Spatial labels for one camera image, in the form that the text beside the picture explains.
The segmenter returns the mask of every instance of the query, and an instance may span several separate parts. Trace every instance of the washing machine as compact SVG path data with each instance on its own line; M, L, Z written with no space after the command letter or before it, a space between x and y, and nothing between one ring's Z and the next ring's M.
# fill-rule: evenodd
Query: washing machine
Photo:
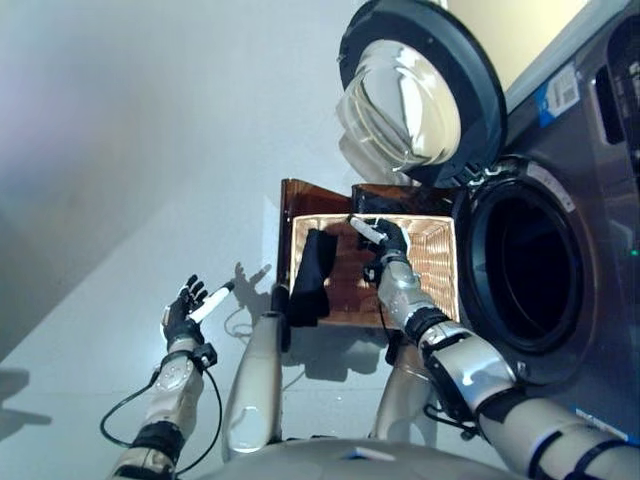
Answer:
M342 39L338 108L352 153L451 192L463 322L529 393L635 443L638 32L632 3L507 115L488 58L448 12L370 2Z

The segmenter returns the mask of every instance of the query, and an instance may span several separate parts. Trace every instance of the washing machine drum opening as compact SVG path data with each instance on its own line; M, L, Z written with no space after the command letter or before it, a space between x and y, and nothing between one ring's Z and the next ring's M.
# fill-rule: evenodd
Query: washing machine drum opening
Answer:
M496 187L471 230L471 278L483 318L511 346L544 353L574 330L581 262L560 208L542 191Z

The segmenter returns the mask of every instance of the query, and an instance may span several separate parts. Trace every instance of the label sticker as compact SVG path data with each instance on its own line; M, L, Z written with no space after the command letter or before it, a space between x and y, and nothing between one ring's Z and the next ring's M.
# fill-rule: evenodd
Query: label sticker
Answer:
M565 65L551 79L535 91L540 126L546 127L580 100L576 69L573 63Z
M580 418L586 420L589 423L592 423L593 425L595 425L597 428L599 428L603 432L608 432L608 433L611 433L612 435L620 437L625 442L628 442L630 440L629 439L629 435L627 435L626 433L618 430L617 428L612 427L608 423L603 422L599 418L594 417L593 415L590 415L587 412L585 412L583 410L580 410L577 407L575 409L575 412L576 412L577 416L579 416Z
M547 187L547 189L555 195L567 213L571 213L576 209L576 205L573 203L573 200L571 200L569 193L567 193L560 182L556 180L548 170L542 168L537 163L530 162L529 165L527 165L527 175L535 178Z

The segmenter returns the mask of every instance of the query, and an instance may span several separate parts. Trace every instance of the black cloth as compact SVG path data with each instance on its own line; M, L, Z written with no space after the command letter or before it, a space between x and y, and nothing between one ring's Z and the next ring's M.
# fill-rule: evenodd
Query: black cloth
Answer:
M316 326L318 318L329 315L324 281L333 269L337 246L337 236L309 230L287 309L287 320L292 327Z

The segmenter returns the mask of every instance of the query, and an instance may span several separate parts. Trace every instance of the black glove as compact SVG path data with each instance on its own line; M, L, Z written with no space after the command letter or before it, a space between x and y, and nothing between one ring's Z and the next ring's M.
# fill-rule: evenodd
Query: black glove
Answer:
M365 220L366 223L374 227L377 232L384 233L387 238L382 240L379 244L375 244L365 239L365 246L376 254L375 258L367 263L362 272L365 281L374 282L376 286L380 285L380 279L384 267L389 262L405 262L409 263L407 259L407 242L402 233L402 229L393 222L384 219L369 219Z
M196 340L202 338L200 326L193 320L187 320L187 315L202 306L203 300L208 295L203 287L204 283L198 281L198 276L191 275L178 292L178 298L165 307L162 316L162 330L169 343L177 336L190 334L190 332Z

